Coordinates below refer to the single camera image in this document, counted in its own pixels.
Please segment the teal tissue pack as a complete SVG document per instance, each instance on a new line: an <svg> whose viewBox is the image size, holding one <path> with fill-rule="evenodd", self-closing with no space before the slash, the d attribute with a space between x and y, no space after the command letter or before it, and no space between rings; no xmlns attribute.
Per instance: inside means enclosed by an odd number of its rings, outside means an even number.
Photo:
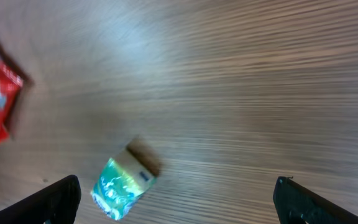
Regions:
<svg viewBox="0 0 358 224"><path fill-rule="evenodd" d="M156 177L125 149L108 160L90 195L109 218L118 221L155 181Z"/></svg>

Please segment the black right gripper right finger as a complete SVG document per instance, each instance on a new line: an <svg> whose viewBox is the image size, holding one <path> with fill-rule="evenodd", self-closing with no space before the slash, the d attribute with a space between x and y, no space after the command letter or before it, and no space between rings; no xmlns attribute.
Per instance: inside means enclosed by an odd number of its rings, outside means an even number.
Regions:
<svg viewBox="0 0 358 224"><path fill-rule="evenodd" d="M281 224L358 224L358 216L280 176L273 191L273 202Z"/></svg>

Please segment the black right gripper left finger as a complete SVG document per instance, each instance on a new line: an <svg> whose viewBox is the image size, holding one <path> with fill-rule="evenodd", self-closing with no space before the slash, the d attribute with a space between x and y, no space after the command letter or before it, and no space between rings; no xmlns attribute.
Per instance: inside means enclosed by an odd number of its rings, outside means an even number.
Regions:
<svg viewBox="0 0 358 224"><path fill-rule="evenodd" d="M81 200L80 183L69 175L0 211L1 224L73 224Z"/></svg>

